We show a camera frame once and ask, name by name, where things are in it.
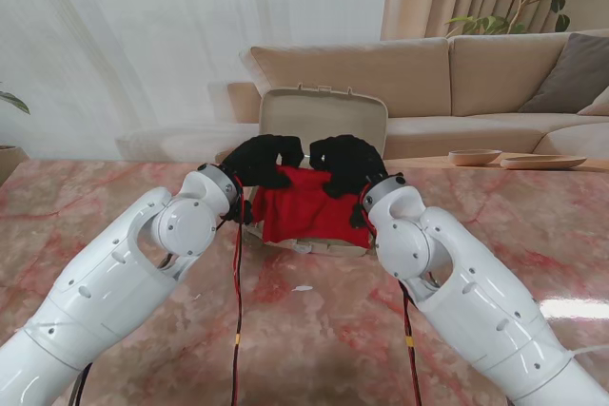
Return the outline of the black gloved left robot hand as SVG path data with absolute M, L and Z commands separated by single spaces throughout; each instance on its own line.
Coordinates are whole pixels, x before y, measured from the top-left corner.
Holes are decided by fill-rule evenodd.
M 281 189 L 290 187 L 291 181 L 278 169 L 278 159 L 282 166 L 298 168 L 304 157 L 298 137 L 265 134 L 235 148 L 220 163 L 220 168 L 242 186 Z

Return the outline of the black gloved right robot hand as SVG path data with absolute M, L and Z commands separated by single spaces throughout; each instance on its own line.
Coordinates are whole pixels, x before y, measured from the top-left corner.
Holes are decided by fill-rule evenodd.
M 376 184 L 388 176 L 376 148 L 353 135 L 318 140 L 310 144 L 309 152 L 310 166 L 330 174 L 323 188 L 331 198 L 359 195 L 368 184 Z

